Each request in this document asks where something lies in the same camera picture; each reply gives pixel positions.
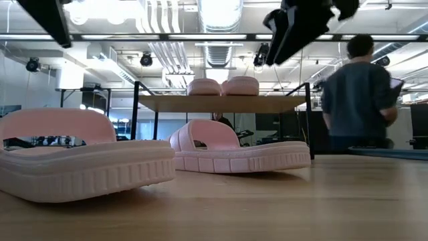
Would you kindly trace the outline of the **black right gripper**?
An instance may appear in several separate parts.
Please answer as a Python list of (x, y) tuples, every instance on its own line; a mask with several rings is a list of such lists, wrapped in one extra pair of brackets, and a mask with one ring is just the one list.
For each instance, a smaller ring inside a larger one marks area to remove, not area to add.
[(338, 21), (355, 15), (359, 0), (282, 0), (279, 9), (268, 13), (263, 25), (273, 33), (269, 65), (281, 65), (329, 29), (331, 8), (339, 10)]

